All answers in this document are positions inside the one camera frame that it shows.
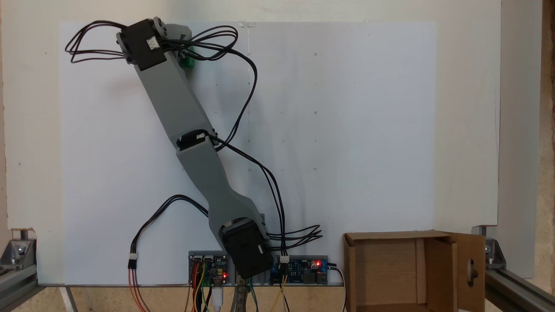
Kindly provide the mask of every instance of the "robotic arm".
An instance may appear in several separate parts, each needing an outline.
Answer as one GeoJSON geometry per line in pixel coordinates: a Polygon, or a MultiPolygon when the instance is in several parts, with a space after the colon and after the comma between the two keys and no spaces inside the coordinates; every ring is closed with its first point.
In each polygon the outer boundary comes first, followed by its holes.
{"type": "Polygon", "coordinates": [[[145,19],[117,34],[124,57],[147,91],[176,156],[209,204],[209,226],[237,272],[248,278],[269,270],[273,256],[263,220],[253,201],[234,191],[215,146],[215,130],[187,82],[175,52],[156,37],[190,39],[186,26],[145,19]]]}

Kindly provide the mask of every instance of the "circuit board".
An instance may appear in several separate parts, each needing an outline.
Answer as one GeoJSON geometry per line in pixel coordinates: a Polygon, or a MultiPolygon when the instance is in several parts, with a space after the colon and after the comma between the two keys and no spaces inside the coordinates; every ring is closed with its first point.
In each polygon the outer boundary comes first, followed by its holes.
{"type": "Polygon", "coordinates": [[[194,255],[189,254],[189,283],[193,280],[193,270],[196,271],[196,277],[200,278],[204,270],[203,287],[210,287],[216,284],[228,283],[228,261],[229,257],[224,254],[220,255],[194,255]]]}
{"type": "MultiPolygon", "coordinates": [[[[279,258],[270,269],[270,285],[280,284],[279,258]]],[[[327,257],[290,256],[287,284],[327,285],[327,257]]]]}

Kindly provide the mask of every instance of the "white paper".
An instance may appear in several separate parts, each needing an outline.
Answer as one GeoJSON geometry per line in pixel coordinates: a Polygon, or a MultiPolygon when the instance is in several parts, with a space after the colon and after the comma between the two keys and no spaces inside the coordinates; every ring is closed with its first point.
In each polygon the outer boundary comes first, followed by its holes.
{"type": "MultiPolygon", "coordinates": [[[[60,44],[82,25],[62,23],[60,44]]],[[[187,25],[198,33],[215,24],[187,25]]],[[[233,144],[275,174],[287,231],[321,224],[324,234],[290,254],[323,254],[341,264],[345,232],[431,229],[435,26],[257,23],[238,30],[235,49],[256,63],[259,81],[233,144]]],[[[118,48],[110,29],[90,32],[86,41],[118,48]]],[[[189,78],[226,137],[252,70],[228,55],[196,62],[189,78]]],[[[174,194],[207,203],[125,61],[70,64],[62,52],[60,101],[65,283],[126,284],[131,241],[161,203],[174,194]]],[[[250,197],[268,231],[278,233],[260,170],[227,149],[220,157],[232,187],[250,197]]],[[[141,236],[139,282],[184,284],[188,251],[217,249],[206,217],[175,203],[141,236]]]]}

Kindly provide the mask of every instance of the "hole in cardboard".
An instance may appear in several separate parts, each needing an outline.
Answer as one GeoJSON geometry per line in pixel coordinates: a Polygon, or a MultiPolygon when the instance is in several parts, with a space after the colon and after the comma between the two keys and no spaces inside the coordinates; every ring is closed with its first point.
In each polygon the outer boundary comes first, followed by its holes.
{"type": "Polygon", "coordinates": [[[474,286],[474,279],[478,277],[478,271],[474,268],[474,260],[469,259],[466,271],[466,283],[468,286],[474,286]]]}

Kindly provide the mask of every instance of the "yellow wire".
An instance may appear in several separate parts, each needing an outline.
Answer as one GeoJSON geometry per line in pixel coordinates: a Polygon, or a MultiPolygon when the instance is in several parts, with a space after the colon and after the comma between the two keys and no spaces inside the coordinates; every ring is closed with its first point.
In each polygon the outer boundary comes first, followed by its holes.
{"type": "Polygon", "coordinates": [[[287,283],[287,276],[283,280],[283,285],[281,286],[281,288],[279,289],[279,292],[277,293],[276,300],[274,300],[274,304],[272,305],[272,308],[271,308],[270,312],[274,311],[274,308],[276,307],[276,304],[278,303],[279,294],[281,294],[281,292],[283,291],[283,287],[285,287],[285,283],[287,283]]]}
{"type": "Polygon", "coordinates": [[[200,276],[199,285],[196,286],[196,290],[193,293],[193,295],[195,296],[195,297],[193,297],[193,304],[194,304],[194,307],[195,307],[195,311],[196,311],[196,294],[199,292],[200,287],[202,287],[205,272],[206,272],[206,262],[203,264],[203,274],[200,276]]]}

